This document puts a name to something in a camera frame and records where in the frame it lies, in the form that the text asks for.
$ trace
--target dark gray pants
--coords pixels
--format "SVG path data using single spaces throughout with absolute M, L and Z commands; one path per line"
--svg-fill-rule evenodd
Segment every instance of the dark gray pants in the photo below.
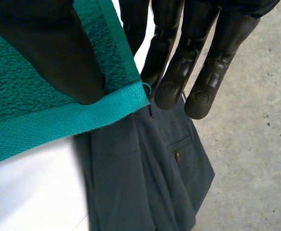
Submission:
M 214 172 L 183 100 L 75 137 L 91 231 L 190 231 Z

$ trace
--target gray floor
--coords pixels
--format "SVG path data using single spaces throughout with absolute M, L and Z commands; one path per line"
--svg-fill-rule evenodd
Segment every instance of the gray floor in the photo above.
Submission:
M 209 115 L 194 122 L 216 178 L 193 231 L 281 231 L 281 2 L 240 47 Z

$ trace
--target terry cloth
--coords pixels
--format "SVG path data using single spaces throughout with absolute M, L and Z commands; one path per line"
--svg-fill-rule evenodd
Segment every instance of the terry cloth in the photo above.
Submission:
M 0 37 L 0 161 L 109 125 L 149 103 L 112 2 L 76 0 L 74 8 L 106 75 L 106 96 L 80 105 L 43 80 Z

